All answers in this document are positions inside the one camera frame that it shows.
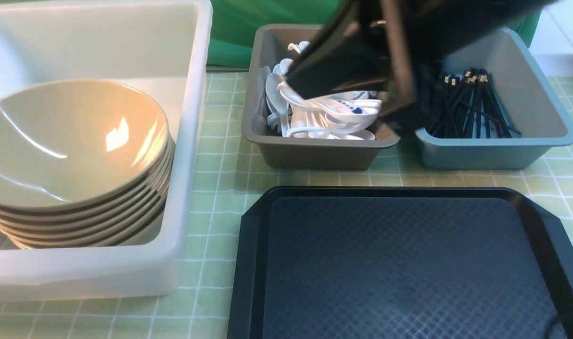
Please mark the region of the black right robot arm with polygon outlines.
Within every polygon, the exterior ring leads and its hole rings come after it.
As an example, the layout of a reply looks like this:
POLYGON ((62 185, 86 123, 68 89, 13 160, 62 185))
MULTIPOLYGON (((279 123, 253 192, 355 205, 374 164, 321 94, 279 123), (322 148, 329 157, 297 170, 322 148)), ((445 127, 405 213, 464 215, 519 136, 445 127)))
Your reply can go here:
POLYGON ((378 119, 399 135, 430 125, 428 94, 451 53, 549 0, 343 0, 286 72, 303 99, 388 91, 378 119))

